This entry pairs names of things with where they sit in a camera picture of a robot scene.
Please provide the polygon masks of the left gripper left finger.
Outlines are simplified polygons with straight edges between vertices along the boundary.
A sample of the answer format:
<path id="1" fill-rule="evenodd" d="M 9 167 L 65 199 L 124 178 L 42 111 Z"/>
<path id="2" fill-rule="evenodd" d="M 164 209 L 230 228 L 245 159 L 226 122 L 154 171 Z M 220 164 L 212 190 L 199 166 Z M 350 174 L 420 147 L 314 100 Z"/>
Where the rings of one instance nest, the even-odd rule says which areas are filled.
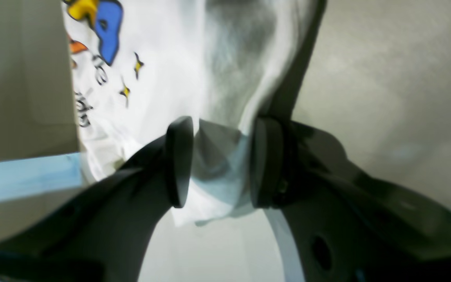
<path id="1" fill-rule="evenodd" d="M 182 208 L 193 119 L 136 152 L 41 221 L 0 241 L 0 282 L 136 282 L 159 220 Z"/>

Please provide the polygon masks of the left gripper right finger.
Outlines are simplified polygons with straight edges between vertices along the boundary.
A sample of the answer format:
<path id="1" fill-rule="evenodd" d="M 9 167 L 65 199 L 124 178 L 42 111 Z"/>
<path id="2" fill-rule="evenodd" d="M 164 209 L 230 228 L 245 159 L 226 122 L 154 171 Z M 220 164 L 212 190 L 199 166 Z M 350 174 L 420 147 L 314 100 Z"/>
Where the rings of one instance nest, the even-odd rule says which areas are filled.
<path id="1" fill-rule="evenodd" d="M 333 173 L 307 126 L 256 120 L 253 207 L 268 216 L 287 282 L 451 282 L 451 211 L 408 188 Z"/>

